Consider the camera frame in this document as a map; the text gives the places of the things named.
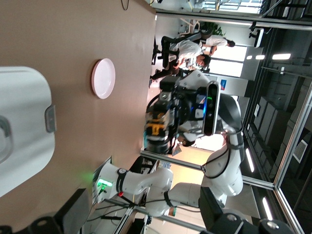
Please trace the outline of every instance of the black chair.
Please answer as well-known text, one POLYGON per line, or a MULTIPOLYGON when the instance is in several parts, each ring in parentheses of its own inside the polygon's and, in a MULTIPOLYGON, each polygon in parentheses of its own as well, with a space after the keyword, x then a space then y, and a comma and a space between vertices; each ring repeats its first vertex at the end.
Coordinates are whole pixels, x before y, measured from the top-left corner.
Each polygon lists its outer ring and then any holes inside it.
POLYGON ((192 33, 192 34, 187 34, 184 37, 180 38, 169 38, 166 36, 163 36, 161 39, 161 47, 162 50, 158 50, 158 45, 156 45, 156 41, 154 41, 154 49, 153 49, 153 61, 155 64, 156 56, 158 53, 161 53, 161 56, 157 57, 158 59, 163 59, 162 61, 162 66, 165 68, 167 67, 169 63, 169 55, 175 55, 176 59, 178 59, 179 55, 179 50, 178 51, 171 51, 170 50, 170 45, 171 43, 177 44, 183 40, 191 40, 191 41, 200 41, 201 39, 206 40, 212 35, 212 30, 207 30, 207 31, 199 31, 197 33, 192 33))

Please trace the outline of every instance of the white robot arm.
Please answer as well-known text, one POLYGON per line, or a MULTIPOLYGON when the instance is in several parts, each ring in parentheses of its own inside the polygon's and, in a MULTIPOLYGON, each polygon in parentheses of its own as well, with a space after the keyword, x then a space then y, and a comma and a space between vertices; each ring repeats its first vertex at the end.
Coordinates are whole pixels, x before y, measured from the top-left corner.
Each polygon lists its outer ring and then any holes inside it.
POLYGON ((220 95, 217 85, 214 86, 216 90, 207 92, 209 85, 213 83, 200 71, 194 71, 185 79, 178 81, 178 86, 174 89, 172 84, 175 83, 171 81, 161 83, 162 92, 159 101, 152 110, 149 108, 147 110, 146 126, 147 129, 150 128, 147 136, 151 145, 149 149, 154 153, 167 153, 170 131, 172 132, 173 129, 177 131, 179 125, 175 125, 176 119, 184 118, 177 112, 177 103, 179 101, 188 103, 191 100, 187 108, 188 117, 183 123, 197 121, 200 128, 198 130, 193 125, 189 131, 194 129, 199 131, 194 134, 197 137, 207 131, 210 135, 217 132, 227 136, 227 144, 214 152, 203 165, 205 176, 202 185, 179 183, 171 189, 173 173, 169 169, 159 168, 154 173, 142 175, 107 163, 101 169, 95 184, 95 194, 98 194, 99 201, 110 199, 122 192, 137 195, 149 188, 146 210, 151 216, 160 216, 171 206, 179 204, 198 207, 201 186, 210 187, 216 199, 223 203, 225 203, 226 196, 234 196, 241 192, 243 182, 239 165, 244 151, 242 150, 242 124, 237 102, 230 96, 220 95), (203 92, 199 94, 195 92, 199 88, 205 89, 203 108, 198 105, 203 92))

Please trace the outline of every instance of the green led indicator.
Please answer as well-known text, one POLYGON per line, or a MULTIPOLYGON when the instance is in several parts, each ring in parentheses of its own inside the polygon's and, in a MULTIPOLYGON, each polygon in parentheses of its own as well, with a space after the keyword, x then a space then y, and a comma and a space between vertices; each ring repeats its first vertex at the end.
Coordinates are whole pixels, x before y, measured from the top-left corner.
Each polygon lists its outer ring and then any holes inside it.
POLYGON ((101 186, 101 184, 104 184, 105 186, 103 186, 103 187, 106 187, 106 186, 109 186, 109 187, 112 187, 112 183, 111 182, 108 182, 108 181, 106 181, 106 180, 104 180, 104 179, 99 179, 98 181, 97 181, 97 186, 99 187, 99 186, 101 186))

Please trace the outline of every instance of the person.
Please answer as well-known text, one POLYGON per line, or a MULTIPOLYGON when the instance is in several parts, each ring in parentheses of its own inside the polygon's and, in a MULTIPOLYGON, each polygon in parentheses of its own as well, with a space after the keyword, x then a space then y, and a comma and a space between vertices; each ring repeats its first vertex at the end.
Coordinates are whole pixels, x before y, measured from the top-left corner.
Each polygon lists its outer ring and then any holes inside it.
POLYGON ((213 55, 214 52, 217 50, 218 46, 229 46, 234 47, 235 42, 232 40, 227 40, 226 38, 218 35, 211 35, 208 39, 206 39, 206 43, 202 44, 203 47, 212 47, 210 50, 209 55, 213 55))
POLYGON ((171 51, 179 50, 177 62, 175 56, 170 56, 168 66, 162 71, 155 73, 155 75, 150 76, 150 84, 156 79, 178 74, 179 66, 186 59, 196 58, 196 63, 203 67, 208 66, 210 63, 210 57, 203 54, 201 47, 190 40, 183 40, 177 44, 172 43, 169 49, 171 51))

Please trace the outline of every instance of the ceiling light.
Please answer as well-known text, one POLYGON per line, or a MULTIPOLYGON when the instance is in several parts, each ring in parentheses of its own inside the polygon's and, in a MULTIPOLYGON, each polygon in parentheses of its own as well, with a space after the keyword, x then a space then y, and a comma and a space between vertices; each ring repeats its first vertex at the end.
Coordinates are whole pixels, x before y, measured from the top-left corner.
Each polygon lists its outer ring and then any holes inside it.
POLYGON ((290 54, 277 54, 277 55, 273 55, 272 59, 285 60, 285 59, 289 59, 290 57, 291 57, 290 54))
POLYGON ((262 203, 263 203, 265 213, 267 214, 268 219, 273 220, 272 213, 271 213, 269 205, 268 205, 268 201, 265 197, 262 199, 262 203))
POLYGON ((264 59, 264 58, 265 58, 264 55, 257 55, 257 56, 255 57, 255 59, 257 59, 257 60, 262 60, 262 59, 264 59))
POLYGON ((254 164, 253 164, 253 161, 252 161, 252 157, 250 156, 249 149, 246 149, 246 156, 247 156, 247 160, 248 160, 248 163, 249 163, 250 170, 251 170, 251 172, 254 172, 254 164))

